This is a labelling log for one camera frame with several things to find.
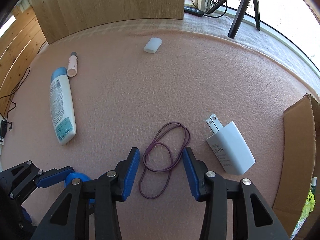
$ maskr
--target white lotion bottle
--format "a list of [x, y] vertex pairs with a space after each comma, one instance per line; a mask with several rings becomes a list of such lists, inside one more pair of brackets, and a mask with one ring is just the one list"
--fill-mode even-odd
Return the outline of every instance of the white lotion bottle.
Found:
[[51, 76], [50, 112], [60, 145], [65, 145], [76, 135], [76, 120], [67, 69], [60, 67]]

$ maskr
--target barcode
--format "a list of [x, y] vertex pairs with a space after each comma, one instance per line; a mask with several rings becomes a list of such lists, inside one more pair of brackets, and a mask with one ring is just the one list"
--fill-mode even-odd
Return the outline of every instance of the barcode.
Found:
[[56, 80], [56, 85], [57, 85], [57, 89], [59, 89], [61, 87], [60, 85], [60, 79]]

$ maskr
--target power strip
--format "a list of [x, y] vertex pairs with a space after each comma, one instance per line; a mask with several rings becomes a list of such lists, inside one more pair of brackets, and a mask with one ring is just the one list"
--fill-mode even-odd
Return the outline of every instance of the power strip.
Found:
[[203, 14], [204, 14], [203, 11], [198, 10], [197, 8], [192, 8], [192, 7], [188, 7], [188, 6], [184, 7], [184, 12], [192, 14], [192, 15], [195, 15], [195, 16], [198, 16], [198, 17], [202, 17]]

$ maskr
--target white windowsill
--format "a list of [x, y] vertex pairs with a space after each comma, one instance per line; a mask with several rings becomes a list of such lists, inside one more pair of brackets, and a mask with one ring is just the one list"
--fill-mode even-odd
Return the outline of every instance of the white windowsill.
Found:
[[189, 7], [194, 7], [193, 3], [191, 0], [184, 0], [184, 5], [189, 6]]
[[[224, 11], [225, 7], [221, 6], [215, 11], [215, 13], [222, 14], [224, 13]], [[228, 8], [225, 15], [234, 18], [236, 16], [236, 12], [236, 10]], [[255, 19], [248, 15], [245, 15], [242, 21], [249, 25], [256, 26]], [[294, 53], [296, 53], [320, 78], [320, 71], [317, 69], [315, 64], [294, 43], [292, 43], [285, 36], [281, 35], [280, 33], [278, 33], [277, 31], [275, 31], [274, 29], [270, 28], [268, 25], [262, 22], [260, 22], [260, 30], [274, 37], [275, 39], [286, 45]]]

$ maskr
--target metal screw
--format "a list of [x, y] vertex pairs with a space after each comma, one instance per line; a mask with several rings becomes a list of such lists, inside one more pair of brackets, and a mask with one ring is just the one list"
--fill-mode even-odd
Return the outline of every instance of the metal screw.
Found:
[[71, 181], [72, 185], [78, 185], [80, 183], [80, 179], [75, 178]]
[[214, 171], [207, 171], [206, 174], [209, 178], [214, 178], [216, 176], [216, 173]]
[[116, 176], [116, 174], [117, 174], [117, 173], [116, 173], [115, 171], [108, 171], [108, 172], [107, 172], [107, 176], [110, 177], [110, 178]]
[[251, 184], [251, 180], [249, 180], [249, 179], [243, 179], [243, 180], [242, 180], [242, 183], [245, 184], [245, 185], [250, 185], [250, 184]]

